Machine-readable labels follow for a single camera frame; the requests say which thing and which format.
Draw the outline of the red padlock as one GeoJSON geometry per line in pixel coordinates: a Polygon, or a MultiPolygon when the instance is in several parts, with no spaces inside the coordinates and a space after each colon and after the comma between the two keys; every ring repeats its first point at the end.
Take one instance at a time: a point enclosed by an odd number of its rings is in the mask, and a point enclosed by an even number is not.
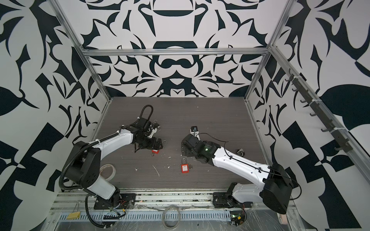
{"type": "Polygon", "coordinates": [[[152,150],[152,155],[154,156],[154,155],[159,154],[160,150],[162,150],[163,148],[165,148],[165,147],[166,147],[166,144],[167,144],[167,141],[166,141],[166,140],[163,140],[163,141],[161,142],[161,144],[159,145],[159,149],[153,149],[153,150],[152,150]]]}
{"type": "Polygon", "coordinates": [[[188,159],[186,157],[183,157],[181,160],[181,172],[182,173],[189,173],[189,171],[192,169],[192,165],[189,163],[188,159]]]}

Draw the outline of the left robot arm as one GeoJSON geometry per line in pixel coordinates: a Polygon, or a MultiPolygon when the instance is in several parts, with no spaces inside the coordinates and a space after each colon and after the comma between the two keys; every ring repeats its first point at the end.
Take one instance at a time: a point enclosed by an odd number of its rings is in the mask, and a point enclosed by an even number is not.
{"type": "Polygon", "coordinates": [[[122,125],[115,133],[92,142],[77,142],[64,164],[59,178],[61,190],[84,190],[104,200],[119,196],[119,190],[101,176],[101,160],[121,147],[133,144],[137,152],[142,149],[157,152],[163,148],[162,139],[154,137],[160,125],[151,122],[154,108],[143,107],[140,116],[130,125],[122,125]]]}

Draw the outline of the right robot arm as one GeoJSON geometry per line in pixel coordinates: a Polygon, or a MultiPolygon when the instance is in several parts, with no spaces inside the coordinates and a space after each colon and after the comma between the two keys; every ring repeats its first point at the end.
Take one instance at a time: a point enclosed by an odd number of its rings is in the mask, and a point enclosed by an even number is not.
{"type": "Polygon", "coordinates": [[[218,143],[202,141],[193,134],[182,140],[181,150],[187,157],[231,171],[254,184],[254,189],[250,191],[240,183],[231,186],[228,193],[234,201],[242,204],[256,199],[278,214],[287,213],[289,202],[292,201],[293,186],[297,181],[280,164],[269,166],[248,160],[231,153],[218,143]]]}

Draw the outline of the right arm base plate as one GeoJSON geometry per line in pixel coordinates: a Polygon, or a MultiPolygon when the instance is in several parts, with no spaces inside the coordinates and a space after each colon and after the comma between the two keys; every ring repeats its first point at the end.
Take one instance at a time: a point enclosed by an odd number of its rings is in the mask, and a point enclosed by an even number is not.
{"type": "Polygon", "coordinates": [[[253,202],[238,202],[227,193],[213,193],[212,204],[215,208],[251,208],[253,202]]]}

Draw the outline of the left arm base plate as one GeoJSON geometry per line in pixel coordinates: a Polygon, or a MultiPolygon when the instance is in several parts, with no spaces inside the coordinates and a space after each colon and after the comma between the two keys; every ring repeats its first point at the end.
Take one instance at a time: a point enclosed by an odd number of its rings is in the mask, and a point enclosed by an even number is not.
{"type": "Polygon", "coordinates": [[[97,196],[94,209],[104,210],[104,209],[127,209],[129,206],[135,204],[136,194],[135,193],[120,193],[120,195],[115,194],[110,199],[103,199],[97,196]]]}

